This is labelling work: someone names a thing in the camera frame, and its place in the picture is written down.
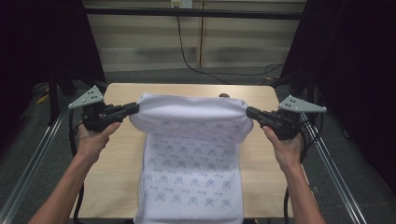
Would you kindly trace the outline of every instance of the electrical outlet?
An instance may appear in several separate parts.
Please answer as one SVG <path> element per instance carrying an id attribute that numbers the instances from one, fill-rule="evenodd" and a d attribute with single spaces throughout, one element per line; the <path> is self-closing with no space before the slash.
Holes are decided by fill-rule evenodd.
<path id="1" fill-rule="evenodd" d="M 192 0 L 182 0 L 181 7 L 182 8 L 192 8 Z"/>
<path id="2" fill-rule="evenodd" d="M 181 0 L 171 0 L 171 8 L 181 8 Z"/>

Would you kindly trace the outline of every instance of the wooden table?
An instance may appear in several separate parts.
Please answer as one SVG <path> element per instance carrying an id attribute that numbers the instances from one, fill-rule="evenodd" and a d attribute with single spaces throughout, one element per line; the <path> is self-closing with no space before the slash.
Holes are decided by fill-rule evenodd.
<path id="1" fill-rule="evenodd" d="M 110 84 L 106 104 L 136 102 L 143 92 L 217 97 L 228 93 L 261 110 L 277 110 L 273 88 L 263 86 L 185 85 L 185 84 Z M 126 118 L 110 136 L 99 162 L 85 181 L 85 194 L 79 217 L 132 218 L 138 209 L 138 183 L 146 135 Z M 271 143 L 259 124 L 240 147 L 240 169 L 246 218 L 283 217 L 286 180 L 279 169 Z"/>

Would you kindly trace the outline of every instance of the metal rail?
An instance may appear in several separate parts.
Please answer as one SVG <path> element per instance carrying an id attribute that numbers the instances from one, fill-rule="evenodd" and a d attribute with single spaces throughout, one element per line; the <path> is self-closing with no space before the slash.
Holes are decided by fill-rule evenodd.
<path id="1" fill-rule="evenodd" d="M 305 127 L 308 130 L 311 138 L 315 139 L 315 137 L 317 136 L 315 140 L 315 145 L 317 147 L 318 153 L 322 158 L 327 171 L 329 172 L 332 182 L 338 190 L 338 194 L 341 196 L 346 210 L 352 218 L 353 223 L 366 224 L 366 219 L 364 218 L 359 204 L 350 192 L 346 182 L 344 181 L 344 178 L 341 176 L 340 171 L 338 170 L 334 160 L 332 159 L 332 155 L 330 154 L 329 150 L 323 142 L 323 139 L 318 133 L 317 127 L 310 124 L 310 122 L 308 121 L 308 117 L 305 113 L 301 113 L 301 117 L 303 118 Z"/>
<path id="2" fill-rule="evenodd" d="M 33 178 L 35 177 L 35 173 L 37 172 L 41 162 L 43 161 L 44 156 L 47 153 L 53 137 L 57 133 L 59 126 L 62 123 L 66 110 L 67 105 L 64 106 L 61 114 L 53 122 L 52 126 L 49 126 L 47 128 L 43 138 L 40 141 L 40 144 L 38 144 L 38 147 L 35 150 L 35 154 L 33 155 L 32 159 L 30 159 L 29 164 L 23 171 L 23 174 L 21 175 L 16 187 L 14 188 L 14 190 L 12 190 L 4 206 L 0 210 L 1 224 L 9 224 L 12 222 L 12 219 L 14 218 L 18 208 L 21 205 L 23 197 L 25 196 L 33 181 Z"/>
<path id="3" fill-rule="evenodd" d="M 299 12 L 271 12 L 271 11 L 238 11 L 198 8 L 165 8 L 165 7 L 28 7 L 36 13 L 75 13 L 91 15 L 124 15 L 124 16 L 177 16 L 177 17 L 206 17 L 206 18 L 235 18 L 235 19 L 263 19 L 300 21 L 305 19 L 323 18 L 323 15 L 305 15 Z"/>

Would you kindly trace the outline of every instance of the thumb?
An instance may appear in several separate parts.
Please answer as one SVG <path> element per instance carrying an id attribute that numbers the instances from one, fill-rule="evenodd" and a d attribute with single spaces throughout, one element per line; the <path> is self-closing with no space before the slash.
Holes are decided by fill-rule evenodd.
<path id="1" fill-rule="evenodd" d="M 111 134 L 113 134 L 119 127 L 121 126 L 121 124 L 119 122 L 114 122 L 110 125 L 108 125 L 107 128 L 105 128 L 102 131 L 102 135 L 105 137 L 109 137 Z"/>
<path id="2" fill-rule="evenodd" d="M 274 144 L 275 142 L 277 142 L 277 136 L 276 136 L 276 134 L 274 133 L 274 131 L 273 131 L 270 127 L 268 127 L 268 126 L 263 126 L 263 127 L 262 127 L 262 130 L 264 131 L 265 136 L 267 136 L 268 140 L 270 140 L 270 142 L 271 142 L 272 144 Z"/>

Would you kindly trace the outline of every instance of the wire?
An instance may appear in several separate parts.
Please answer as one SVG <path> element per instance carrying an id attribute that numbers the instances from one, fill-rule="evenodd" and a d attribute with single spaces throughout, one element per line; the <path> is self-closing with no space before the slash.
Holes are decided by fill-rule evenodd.
<path id="1" fill-rule="evenodd" d="M 320 126 L 318 128 L 318 132 L 315 135 L 315 137 L 312 139 L 312 141 L 309 142 L 308 147 L 311 147 L 312 144 L 317 140 L 317 138 L 320 136 L 321 130 L 323 128 L 323 113 L 320 113 Z"/>
<path id="2" fill-rule="evenodd" d="M 76 154 L 77 154 L 76 135 L 78 133 L 78 126 L 81 123 L 76 125 L 73 128 L 73 114 L 74 114 L 74 109 L 70 109 L 70 112 L 69 112 L 69 143 L 70 143 L 70 148 L 72 150 L 73 157 L 75 157 Z M 84 184 L 82 184 L 81 188 L 79 189 L 76 209 L 75 209 L 75 212 L 73 214 L 73 221 L 76 224 L 82 224 L 82 222 L 80 222 L 78 220 L 78 212 L 79 212 L 79 209 L 81 208 L 83 199 L 84 199 Z"/>
<path id="3" fill-rule="evenodd" d="M 301 125 L 299 127 L 299 134 L 303 138 L 303 150 L 301 151 L 300 154 L 300 163 L 303 164 L 309 145 L 306 143 L 306 136 L 303 130 L 301 129 Z M 285 220 L 285 224 L 289 224 L 288 204 L 289 204 L 289 189 L 286 188 L 285 197 L 283 199 L 283 218 Z"/>
<path id="4" fill-rule="evenodd" d="M 274 71 L 274 70 L 277 69 L 279 66 L 283 65 L 283 63 L 273 63 L 273 64 L 269 64 L 269 65 L 265 66 L 264 72 L 257 73 L 257 74 L 225 73 L 225 72 L 204 72 L 204 71 L 197 70 L 197 69 L 191 67 L 191 66 L 189 65 L 189 63 L 187 62 L 187 60 L 186 60 L 186 55 L 185 55 L 185 53 L 184 53 L 184 48 L 183 48 L 183 40 L 182 40 L 182 38 L 181 38 L 181 28 L 180 28 L 180 27 L 181 27 L 181 25 L 180 25 L 180 17 L 177 17 L 177 28 L 178 28 L 178 37 L 179 37 L 179 40 L 180 40 L 181 54 L 182 54 L 182 56 L 183 56 L 183 61 L 184 61 L 184 63 L 187 65 L 187 67 L 189 67 L 190 70 L 192 70 L 192 71 L 194 71 L 194 72 L 196 72 L 196 73 L 200 73 L 200 74 L 204 74 L 204 75 L 211 76 L 211 77 L 213 77 L 213 78 L 217 79 L 218 81 L 223 82 L 223 83 L 225 83 L 225 84 L 231 85 L 231 83 L 229 83 L 229 82 L 227 82 L 227 81 L 225 81 L 225 80 L 222 80 L 221 78 L 216 77 L 215 75 L 245 76 L 245 77 L 258 77 L 258 76 L 263 76 L 263 75 L 265 75 L 264 81 L 260 84 L 260 85 L 262 85 L 262 84 L 267 80 L 267 74 L 268 74 L 268 73 Z M 275 68 L 271 69 L 270 71 L 267 71 L 268 67 L 270 67 L 270 66 L 275 66 Z"/>

